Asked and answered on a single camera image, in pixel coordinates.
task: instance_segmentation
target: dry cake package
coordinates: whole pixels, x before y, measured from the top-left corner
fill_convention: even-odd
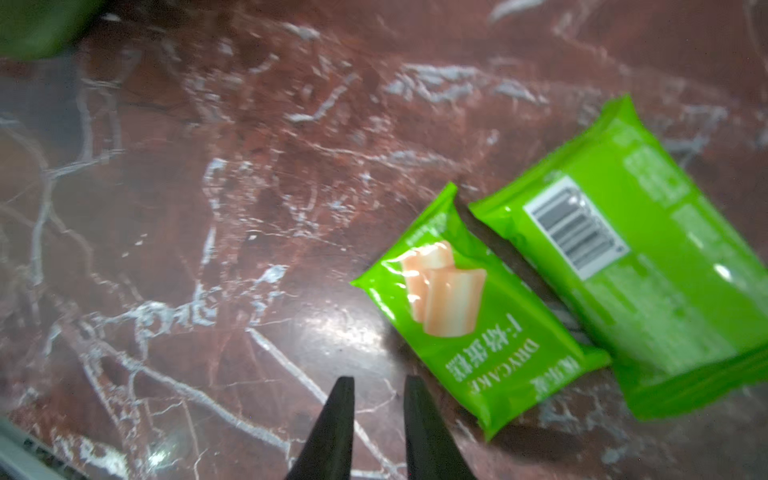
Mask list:
[[[470,210],[611,354],[639,419],[768,379],[768,273],[629,97]]]
[[[384,256],[365,290],[490,439],[608,354],[582,346],[463,224],[449,184]]]

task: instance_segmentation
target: green object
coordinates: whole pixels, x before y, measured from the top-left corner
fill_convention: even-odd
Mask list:
[[[0,56],[34,60],[74,41],[104,0],[3,0]]]
[[[490,439],[517,415],[610,362],[579,345],[477,237],[448,184],[352,285],[365,290]]]
[[[608,350],[639,419],[768,379],[768,273],[629,97],[470,210]]]

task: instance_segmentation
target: barcode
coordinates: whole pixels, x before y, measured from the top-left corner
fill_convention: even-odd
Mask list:
[[[582,280],[629,252],[570,177],[552,184],[524,209]]]

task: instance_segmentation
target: green plastic wrapper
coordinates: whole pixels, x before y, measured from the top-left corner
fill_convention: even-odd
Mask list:
[[[611,354],[639,419],[768,379],[768,273],[629,97],[470,210]]]
[[[448,184],[352,285],[365,290],[490,439],[611,360],[582,346],[463,224]]]
[[[51,57],[73,42],[104,0],[2,0],[0,57]]]

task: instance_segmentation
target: marble surface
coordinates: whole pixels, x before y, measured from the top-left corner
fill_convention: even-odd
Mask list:
[[[445,182],[494,192],[625,91],[768,260],[767,25],[764,0],[112,5],[76,51],[0,61],[0,408],[94,478],[278,479],[350,375],[353,477],[398,479],[416,373],[480,479],[765,478],[765,386],[639,423],[596,372],[486,445],[348,282]]]

